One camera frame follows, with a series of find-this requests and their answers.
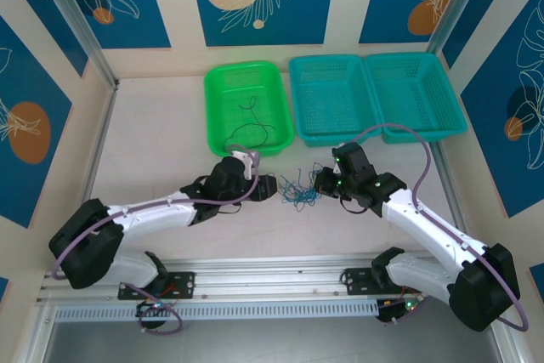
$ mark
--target plastic basket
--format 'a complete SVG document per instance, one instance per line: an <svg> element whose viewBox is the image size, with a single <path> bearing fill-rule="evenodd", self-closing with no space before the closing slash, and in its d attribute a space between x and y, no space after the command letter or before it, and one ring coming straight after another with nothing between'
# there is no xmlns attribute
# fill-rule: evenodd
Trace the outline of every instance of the plastic basket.
<svg viewBox="0 0 544 363"><path fill-rule="evenodd" d="M371 55L365 67L375 93L381 122L396 122L436 142L467 130L467 122L442 65L434 54ZM389 144L414 142L411 134L384 128Z"/></svg>
<svg viewBox="0 0 544 363"><path fill-rule="evenodd" d="M204 77L207 142L227 156L229 145L275 155L294 138L278 68L265 61L222 65Z"/></svg>
<svg viewBox="0 0 544 363"><path fill-rule="evenodd" d="M299 57L291 60L289 73L297 132L307 146L338 145L379 123L360 57ZM366 138L379 134L377 129Z"/></svg>

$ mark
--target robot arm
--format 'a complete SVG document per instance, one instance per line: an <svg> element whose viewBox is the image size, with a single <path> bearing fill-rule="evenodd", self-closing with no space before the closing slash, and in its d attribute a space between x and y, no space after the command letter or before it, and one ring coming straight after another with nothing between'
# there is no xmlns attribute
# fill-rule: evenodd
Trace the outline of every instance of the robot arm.
<svg viewBox="0 0 544 363"><path fill-rule="evenodd" d="M201 176L162 199L126 206L105 206L99 199L83 203L49 242L56 258L89 227L110 219L85 236L61 263L71 286L82 289L128 282L151 294L160 293L166 285L166 268L151 252L126 249L132 239L215 217L224 202L236 202L254 182L250 201L266 200L276 192L273 176L253 175L252 158L247 153L235 151L232 155L218 163L209 176Z"/></svg>
<svg viewBox="0 0 544 363"><path fill-rule="evenodd" d="M349 143L333 149L334 169L325 167L314 187L341 201L356 200L364 209L399 226L432 253L439 264L414 258L399 248L389 248L372 262L373 279L386 292L391 286L408 286L448 303L468 327L484 330L512 305L499 282L476 257L471 247L500 274L517 299L519 286L510 252L500 244L487 247L462 233L423 203L413 202L405 183L391 173L376 174L363 149ZM461 240L456 241L435 223Z"/></svg>

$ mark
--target cream wall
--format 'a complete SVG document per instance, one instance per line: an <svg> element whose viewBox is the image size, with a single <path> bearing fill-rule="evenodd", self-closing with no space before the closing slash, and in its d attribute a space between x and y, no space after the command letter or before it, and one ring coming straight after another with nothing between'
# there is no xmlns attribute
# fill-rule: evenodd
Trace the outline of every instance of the cream wall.
<svg viewBox="0 0 544 363"><path fill-rule="evenodd" d="M77 75L26 0L0 0L0 15L72 102L31 227L0 217L0 276L10 282L0 310L3 363L12 361L44 271L53 263L49 238L81 200L110 90L91 65L83 79Z"/></svg>
<svg viewBox="0 0 544 363"><path fill-rule="evenodd" d="M490 6L450 70L451 84L458 94L468 85L527 1L495 0ZM447 139L443 146L471 233L489 244L500 242L513 254L522 305L530 317L530 329L520 339L530 345L534 361L544 361L544 303L529 272L530 266L544 262L544 201L507 218L472 128L459 137ZM515 313L512 317L515 321L519 319Z"/></svg>
<svg viewBox="0 0 544 363"><path fill-rule="evenodd" d="M290 59L309 54L375 54L423 51L426 43L360 46L370 0L331 0L322 46L250 46L207 48L196 0L157 0L171 49L105 50L120 78L201 75L215 65L270 60L286 71Z"/></svg>

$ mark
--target blue wire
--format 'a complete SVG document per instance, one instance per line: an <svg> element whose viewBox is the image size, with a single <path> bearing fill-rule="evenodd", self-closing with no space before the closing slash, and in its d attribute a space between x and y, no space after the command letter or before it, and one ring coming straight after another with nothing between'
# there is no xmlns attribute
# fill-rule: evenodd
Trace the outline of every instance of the blue wire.
<svg viewBox="0 0 544 363"><path fill-rule="evenodd" d="M321 197L321 194L314 189L315 176L319 173L323 167L319 163L314 163L314 167L308 173L309 185L302 186L301 177L302 170L298 169L298 179L296 182L290 182L285 177L280 176L283 179L283 184L280 180L278 184L278 191L283 196L282 203L292 203L298 212L302 212L305 205L313 206L315 200Z"/></svg>

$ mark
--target white table surface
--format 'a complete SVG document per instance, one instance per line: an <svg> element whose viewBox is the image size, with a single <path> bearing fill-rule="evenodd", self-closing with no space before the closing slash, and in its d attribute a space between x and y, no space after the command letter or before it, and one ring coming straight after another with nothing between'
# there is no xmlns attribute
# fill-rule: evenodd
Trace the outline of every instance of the white table surface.
<svg viewBox="0 0 544 363"><path fill-rule="evenodd" d="M287 97L291 87L284 75ZM423 170L419 144L386 145L381 138L363 147L378 173L391 172L412 187ZM207 146L202 77L122 80L93 197L107 205L148 201L171 194L209 174L220 161ZM308 148L295 137L278 156L264 157L259 172L303 180L314 162L332 165L331 148ZM451 221L435 166L420 189L420 198ZM245 202L239 213L217 217L189 228L142 237L131 247L162 259L252 258L276 256L376 253L391 246L407 251L422 246L394 225L368 212L353 215L338 200L321 197L298 213L279 194L260 203Z"/></svg>

